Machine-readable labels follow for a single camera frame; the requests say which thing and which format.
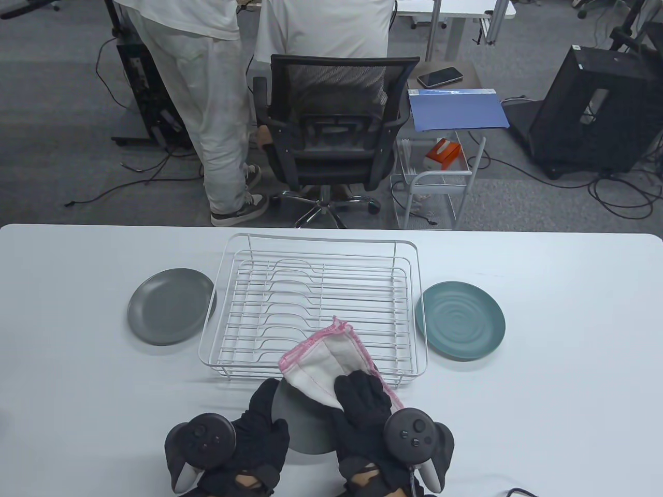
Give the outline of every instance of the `white shirt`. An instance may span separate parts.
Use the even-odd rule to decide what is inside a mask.
[[[115,0],[136,9],[143,17],[169,28],[239,40],[236,0]]]
[[[255,60],[386,57],[394,0],[263,0]]]

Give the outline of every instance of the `white pants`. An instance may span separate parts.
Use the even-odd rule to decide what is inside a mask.
[[[210,209],[230,214],[244,204],[249,94],[239,40],[179,31],[127,8],[205,168]]]

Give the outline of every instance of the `dark gray plate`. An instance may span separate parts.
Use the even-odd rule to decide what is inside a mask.
[[[168,269],[149,278],[131,296],[127,318],[135,335],[152,345],[171,345],[203,329],[214,284],[193,269]],[[216,306],[216,295],[212,312]]]
[[[302,454],[326,454],[335,450],[329,408],[309,399],[286,380],[276,389],[272,420],[285,419],[290,448]]]

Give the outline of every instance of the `hand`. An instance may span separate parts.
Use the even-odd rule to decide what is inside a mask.
[[[389,492],[409,491],[410,471],[389,453],[385,443],[383,433],[391,416],[391,399],[380,379],[355,371],[336,378],[334,391],[343,406],[343,412],[334,409],[331,413],[336,455],[343,476],[351,480],[373,463]]]
[[[269,494],[274,490],[290,444],[285,420],[278,419],[272,423],[272,402],[277,387],[278,380],[272,378],[265,380],[256,390],[249,409],[233,421],[237,434],[233,456],[222,467],[203,474],[196,495],[226,497],[237,487],[236,484],[252,488],[252,480],[245,475],[254,476],[260,482],[259,488],[263,493],[267,491]]]
[[[260,126],[258,127],[258,131],[256,133],[256,143],[258,145],[258,148],[260,150],[265,149],[265,145],[270,145],[274,143],[272,139],[272,134],[269,132],[269,128],[267,126]]]

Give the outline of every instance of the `office chair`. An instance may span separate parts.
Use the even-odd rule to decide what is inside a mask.
[[[361,183],[370,192],[394,165],[394,141],[410,117],[408,76],[419,57],[343,59],[272,55],[272,98],[267,79],[253,78],[258,125],[266,125],[273,144],[265,147],[276,178],[289,191],[272,197],[311,205],[295,222],[305,226],[330,214],[346,228],[337,207],[366,205],[377,214],[380,203],[367,196],[332,201],[332,185]],[[320,186],[317,200],[304,186]]]

